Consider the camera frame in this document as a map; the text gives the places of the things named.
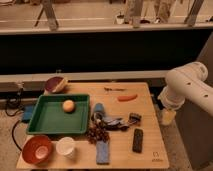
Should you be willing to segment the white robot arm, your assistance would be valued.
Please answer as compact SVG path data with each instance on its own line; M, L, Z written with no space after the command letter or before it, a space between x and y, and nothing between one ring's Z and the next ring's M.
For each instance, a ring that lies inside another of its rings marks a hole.
M182 107L185 100L190 100L213 116L213 88L205 83L208 69L201 62L191 62L167 72L166 86L158 96L163 105L162 121L169 125Z

